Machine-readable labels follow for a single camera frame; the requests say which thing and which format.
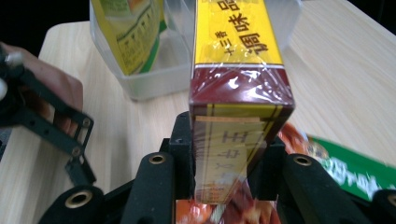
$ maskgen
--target finger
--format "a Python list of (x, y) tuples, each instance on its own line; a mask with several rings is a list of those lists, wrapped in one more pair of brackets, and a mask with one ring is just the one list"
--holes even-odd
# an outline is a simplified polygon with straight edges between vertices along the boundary
[(50, 116), (50, 106), (49, 104), (38, 97), (38, 95), (33, 91), (23, 91), (23, 98), (25, 99), (26, 106), (33, 109), (39, 115), (44, 118)]
[[(39, 81), (58, 95), (67, 105), (78, 111), (82, 110), (82, 84), (79, 80), (48, 63), (38, 60), (37, 57), (25, 49), (4, 43), (1, 43), (1, 45), (8, 53), (21, 52), (24, 66), (31, 70)], [(73, 133), (77, 128), (75, 123), (58, 113), (55, 114), (54, 123), (67, 133)]]

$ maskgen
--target clear plastic container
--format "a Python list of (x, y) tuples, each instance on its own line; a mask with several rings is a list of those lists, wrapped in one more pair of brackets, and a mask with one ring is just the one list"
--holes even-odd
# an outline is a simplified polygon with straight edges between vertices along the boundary
[[(282, 50), (289, 42), (300, 15), (300, 0), (265, 0), (277, 43)], [(167, 29), (160, 35), (157, 59), (150, 72), (125, 76), (102, 34), (90, 6), (91, 36), (109, 70), (133, 100), (187, 90), (190, 86), (195, 27), (194, 0), (164, 0)]]

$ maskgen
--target cardboard box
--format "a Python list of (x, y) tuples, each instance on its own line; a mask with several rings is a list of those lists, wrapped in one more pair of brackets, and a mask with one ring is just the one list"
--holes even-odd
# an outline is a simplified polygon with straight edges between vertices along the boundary
[(198, 0), (194, 46), (195, 200), (227, 203), (295, 104), (263, 1)]

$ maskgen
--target product packaging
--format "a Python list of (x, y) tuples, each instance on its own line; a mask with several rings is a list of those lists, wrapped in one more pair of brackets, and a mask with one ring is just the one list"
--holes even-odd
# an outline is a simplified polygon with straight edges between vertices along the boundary
[(370, 202), (380, 189), (396, 189), (396, 168), (287, 123), (278, 134), (286, 151), (315, 158), (344, 191)]
[(198, 0), (190, 112), (198, 203), (226, 204), (294, 109), (263, 1)]
[(193, 18), (186, 10), (173, 0), (91, 0), (93, 43), (131, 99), (189, 87), (191, 53), (181, 28)]
[[(102, 5), (99, 7), (99, 10), (98, 6), (96, 8), (92, 6), (92, 4), (98, 4), (98, 2), (111, 2), (110, 6), (120, 5), (120, 8), (129, 8), (134, 13), (135, 10), (131, 10), (131, 7), (138, 7), (134, 6), (135, 3), (133, 0), (91, 0), (90, 5), (92, 40), (102, 55), (107, 67), (131, 99), (137, 101), (147, 100), (177, 91), (184, 91), (189, 88), (192, 64), (191, 55), (194, 49), (195, 1), (163, 0), (163, 18), (165, 23), (163, 23), (162, 17), (160, 17), (160, 29), (164, 27), (162, 24), (166, 24), (166, 29), (161, 29), (159, 40), (154, 42), (158, 46), (154, 45), (151, 49), (149, 47), (146, 48), (146, 53), (149, 53), (151, 57), (148, 57), (145, 66), (140, 69), (138, 76), (129, 75), (129, 72), (121, 70), (119, 66), (120, 56), (116, 59), (116, 55), (113, 53), (114, 45), (110, 47), (108, 39), (105, 36), (108, 29), (103, 31), (103, 28), (99, 25), (99, 22), (104, 22), (103, 18), (114, 20), (115, 17), (111, 14), (106, 16)], [(277, 44), (280, 50), (283, 50), (287, 47), (294, 25), (299, 19), (301, 0), (265, 0), (264, 2), (267, 5), (269, 17), (274, 26)], [(142, 54), (141, 58), (139, 57), (142, 63), (144, 62), (143, 55), (145, 54)]]
[(276, 202), (254, 199), (247, 181), (238, 184), (227, 204), (178, 200), (176, 214), (176, 224), (280, 224)]

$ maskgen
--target wooden table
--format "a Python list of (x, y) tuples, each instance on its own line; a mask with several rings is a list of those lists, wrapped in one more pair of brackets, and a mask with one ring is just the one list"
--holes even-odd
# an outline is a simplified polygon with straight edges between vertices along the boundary
[[(107, 69), (88, 22), (49, 30), (40, 58), (84, 84), (84, 111), (95, 124), (87, 146), (95, 186), (107, 193), (134, 178), (143, 156), (158, 151), (188, 92), (131, 101)], [(396, 164), (396, 36), (345, 0), (304, 1), (283, 53), (301, 130)], [(72, 187), (68, 157), (15, 128), (0, 162), (0, 223), (36, 223)]]

